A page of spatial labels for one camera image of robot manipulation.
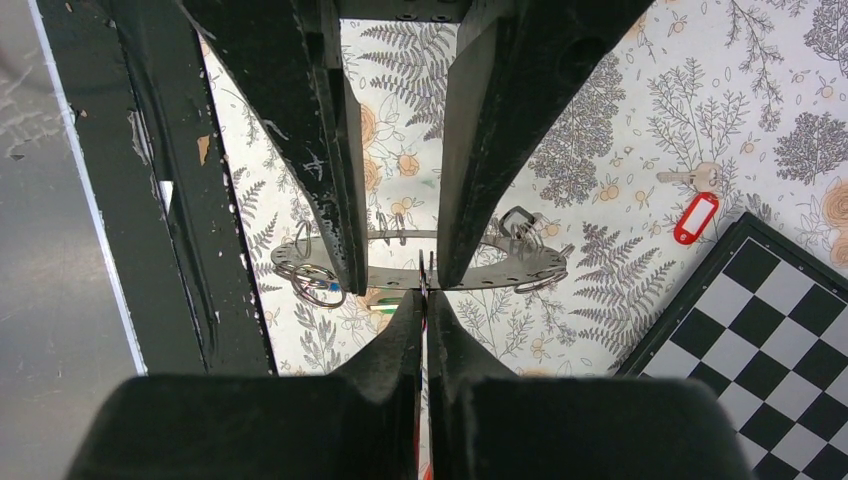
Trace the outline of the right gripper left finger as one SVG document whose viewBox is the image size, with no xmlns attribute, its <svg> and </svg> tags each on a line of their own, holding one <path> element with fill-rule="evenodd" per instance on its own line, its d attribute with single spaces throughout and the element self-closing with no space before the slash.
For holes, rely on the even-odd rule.
<svg viewBox="0 0 848 480">
<path fill-rule="evenodd" d="M 151 375 L 98 411 L 71 479 L 413 479 L 424 298 L 323 376 Z"/>
</svg>

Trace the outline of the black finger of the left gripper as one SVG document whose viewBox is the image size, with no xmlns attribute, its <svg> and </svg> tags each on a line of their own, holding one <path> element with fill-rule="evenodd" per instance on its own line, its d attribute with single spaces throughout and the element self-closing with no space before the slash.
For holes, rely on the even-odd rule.
<svg viewBox="0 0 848 480">
<path fill-rule="evenodd" d="M 367 288 L 360 104 L 334 1 L 183 1 L 307 198 L 342 289 Z"/>
<path fill-rule="evenodd" d="M 507 188 L 598 63 L 650 5 L 470 3 L 448 71 L 436 253 L 441 286 L 460 284 Z"/>
</svg>

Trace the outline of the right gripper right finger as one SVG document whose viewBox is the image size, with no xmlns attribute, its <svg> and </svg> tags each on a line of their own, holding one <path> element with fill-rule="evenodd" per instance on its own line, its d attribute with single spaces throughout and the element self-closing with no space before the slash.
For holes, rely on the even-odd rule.
<svg viewBox="0 0 848 480">
<path fill-rule="evenodd" d="M 703 384 L 513 372 L 427 299 L 431 464 L 439 479 L 748 479 Z"/>
</svg>

